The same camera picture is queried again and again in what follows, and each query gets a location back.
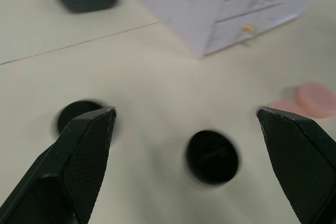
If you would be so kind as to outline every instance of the textured gripper pad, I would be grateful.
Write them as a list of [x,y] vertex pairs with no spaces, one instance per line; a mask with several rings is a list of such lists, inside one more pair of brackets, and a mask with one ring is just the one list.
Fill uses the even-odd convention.
[[114,114],[95,119],[63,171],[64,187],[77,218],[87,224],[103,182],[112,136]]
[[313,120],[257,111],[270,161],[302,224],[336,223],[336,143]]

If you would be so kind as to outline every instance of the pink disc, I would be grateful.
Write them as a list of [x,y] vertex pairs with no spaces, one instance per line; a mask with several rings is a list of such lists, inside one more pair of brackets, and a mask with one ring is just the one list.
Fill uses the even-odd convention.
[[336,113],[336,95],[322,84],[306,83],[296,91],[296,100],[310,115],[327,118]]
[[269,107],[276,110],[283,110],[294,114],[302,115],[306,118],[309,117],[309,115],[303,110],[303,108],[290,101],[280,100],[270,104]]

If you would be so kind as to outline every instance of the white drawer cabinet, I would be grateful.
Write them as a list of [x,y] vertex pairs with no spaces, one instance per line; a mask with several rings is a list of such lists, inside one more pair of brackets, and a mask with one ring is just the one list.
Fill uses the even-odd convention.
[[[141,0],[199,56],[298,17],[310,0]],[[244,26],[253,31],[244,32]]]

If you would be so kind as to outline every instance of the pink sponge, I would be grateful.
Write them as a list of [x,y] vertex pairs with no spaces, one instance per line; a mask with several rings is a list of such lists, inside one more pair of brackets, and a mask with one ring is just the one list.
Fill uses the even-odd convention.
[[302,115],[306,118],[309,117],[309,115],[303,110],[303,108],[301,108],[300,106],[297,106],[295,103],[290,102],[290,101],[280,100],[280,101],[270,104],[269,107],[276,109],[276,110],[292,112],[298,115]]
[[336,113],[336,95],[315,82],[300,86],[296,91],[296,100],[308,114],[316,118],[327,118]]

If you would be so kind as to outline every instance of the yellow round object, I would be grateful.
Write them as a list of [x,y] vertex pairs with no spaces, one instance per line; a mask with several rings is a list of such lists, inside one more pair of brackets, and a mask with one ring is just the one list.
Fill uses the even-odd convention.
[[246,24],[245,26],[243,26],[243,31],[246,33],[254,33],[255,28],[252,24]]

